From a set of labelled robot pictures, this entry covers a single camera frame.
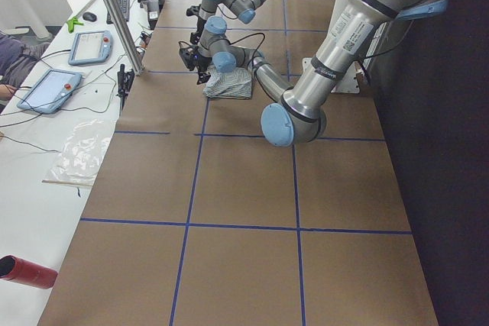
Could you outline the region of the blue white striped polo shirt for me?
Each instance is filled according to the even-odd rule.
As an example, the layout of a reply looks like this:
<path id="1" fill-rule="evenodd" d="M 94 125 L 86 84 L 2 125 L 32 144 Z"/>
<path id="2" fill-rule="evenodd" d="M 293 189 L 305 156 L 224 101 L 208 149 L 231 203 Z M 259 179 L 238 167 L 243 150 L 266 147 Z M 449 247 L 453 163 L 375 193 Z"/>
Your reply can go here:
<path id="1" fill-rule="evenodd" d="M 230 73 L 220 73 L 215 67 L 209 69 L 210 78 L 202 93 L 208 98 L 250 99 L 252 96 L 251 74 L 243 68 Z"/>

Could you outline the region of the black computer keyboard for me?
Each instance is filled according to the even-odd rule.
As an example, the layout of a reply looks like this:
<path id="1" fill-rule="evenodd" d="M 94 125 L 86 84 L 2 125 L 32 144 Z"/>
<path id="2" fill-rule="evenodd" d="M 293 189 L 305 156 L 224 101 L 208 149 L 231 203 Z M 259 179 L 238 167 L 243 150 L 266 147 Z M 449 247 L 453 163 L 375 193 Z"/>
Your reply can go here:
<path id="1" fill-rule="evenodd" d="M 130 7 L 131 7 L 131 0 L 116 0 L 117 5 L 122 13 L 123 18 L 126 21 L 129 21 L 130 19 Z"/>

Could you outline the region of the black computer mouse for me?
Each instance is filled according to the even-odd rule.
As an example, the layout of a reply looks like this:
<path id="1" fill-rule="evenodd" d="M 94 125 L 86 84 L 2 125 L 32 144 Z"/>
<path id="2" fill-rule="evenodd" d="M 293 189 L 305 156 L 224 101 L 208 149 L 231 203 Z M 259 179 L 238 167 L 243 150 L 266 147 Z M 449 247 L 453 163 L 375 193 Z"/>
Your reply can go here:
<path id="1" fill-rule="evenodd" d="M 95 22 L 95 21 L 97 21 L 97 16 L 90 11 L 86 11 L 83 13 L 83 20 Z"/>

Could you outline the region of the grey teach pendant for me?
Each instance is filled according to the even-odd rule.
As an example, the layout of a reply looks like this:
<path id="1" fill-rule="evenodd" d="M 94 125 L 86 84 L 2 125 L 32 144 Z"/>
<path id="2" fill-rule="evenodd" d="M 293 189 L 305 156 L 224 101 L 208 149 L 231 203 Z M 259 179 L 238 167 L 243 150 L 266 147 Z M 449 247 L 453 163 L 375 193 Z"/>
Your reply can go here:
<path id="1" fill-rule="evenodd" d="M 61 108 L 82 81 L 83 75 L 60 69 L 49 69 L 21 97 L 17 107 L 25 111 L 53 114 Z"/>
<path id="2" fill-rule="evenodd" d="M 76 33 L 68 64 L 85 66 L 104 63 L 112 53 L 112 34 L 105 31 Z"/>

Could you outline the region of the green plastic clip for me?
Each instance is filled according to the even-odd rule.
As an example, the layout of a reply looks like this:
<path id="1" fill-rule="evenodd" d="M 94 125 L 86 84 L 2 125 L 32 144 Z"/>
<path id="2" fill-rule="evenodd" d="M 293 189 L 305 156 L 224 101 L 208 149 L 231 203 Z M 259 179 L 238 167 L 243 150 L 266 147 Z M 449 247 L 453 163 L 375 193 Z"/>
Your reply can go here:
<path id="1" fill-rule="evenodd" d="M 72 17 L 66 21 L 66 25 L 67 25 L 68 32 L 71 34 L 74 32 L 75 26 L 78 26 L 78 25 L 83 26 L 84 23 L 81 20 L 79 20 L 78 17 Z"/>

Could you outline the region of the clear plastic bag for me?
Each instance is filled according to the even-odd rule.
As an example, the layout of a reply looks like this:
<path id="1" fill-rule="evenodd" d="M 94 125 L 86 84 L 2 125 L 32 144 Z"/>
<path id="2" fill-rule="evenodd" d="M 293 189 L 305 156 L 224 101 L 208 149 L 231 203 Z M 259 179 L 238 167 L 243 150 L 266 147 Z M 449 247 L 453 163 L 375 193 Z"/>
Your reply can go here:
<path id="1" fill-rule="evenodd" d="M 115 131 L 115 120 L 81 121 L 66 139 L 45 183 L 92 187 Z"/>

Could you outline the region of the seated person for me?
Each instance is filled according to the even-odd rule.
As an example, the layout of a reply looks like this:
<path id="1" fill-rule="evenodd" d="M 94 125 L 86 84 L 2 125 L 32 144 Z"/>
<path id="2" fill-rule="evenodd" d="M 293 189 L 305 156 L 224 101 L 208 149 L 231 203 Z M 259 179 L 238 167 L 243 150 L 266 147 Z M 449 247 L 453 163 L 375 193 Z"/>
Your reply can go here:
<path id="1" fill-rule="evenodd" d="M 27 45 L 1 32 L 1 99 L 9 100 L 41 59 L 48 42 Z"/>

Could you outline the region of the red cylinder bottle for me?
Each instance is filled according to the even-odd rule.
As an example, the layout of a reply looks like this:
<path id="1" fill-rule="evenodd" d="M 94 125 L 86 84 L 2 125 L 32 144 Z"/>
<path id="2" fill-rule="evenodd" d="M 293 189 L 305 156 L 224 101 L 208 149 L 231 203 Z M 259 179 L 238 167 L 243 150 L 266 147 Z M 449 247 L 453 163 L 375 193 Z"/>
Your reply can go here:
<path id="1" fill-rule="evenodd" d="M 53 287 L 58 272 L 13 255 L 1 258 L 1 279 L 39 289 Z"/>

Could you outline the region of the white metal base plate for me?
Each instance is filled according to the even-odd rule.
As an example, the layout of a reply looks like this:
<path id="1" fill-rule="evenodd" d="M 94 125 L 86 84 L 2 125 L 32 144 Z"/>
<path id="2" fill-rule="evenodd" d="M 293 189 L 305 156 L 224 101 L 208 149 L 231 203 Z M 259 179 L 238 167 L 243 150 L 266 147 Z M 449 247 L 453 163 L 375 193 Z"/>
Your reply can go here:
<path id="1" fill-rule="evenodd" d="M 353 63 L 349 66 L 343 78 L 335 85 L 332 93 L 358 94 L 359 92 L 360 86 L 357 79 L 357 68 L 355 63 Z"/>

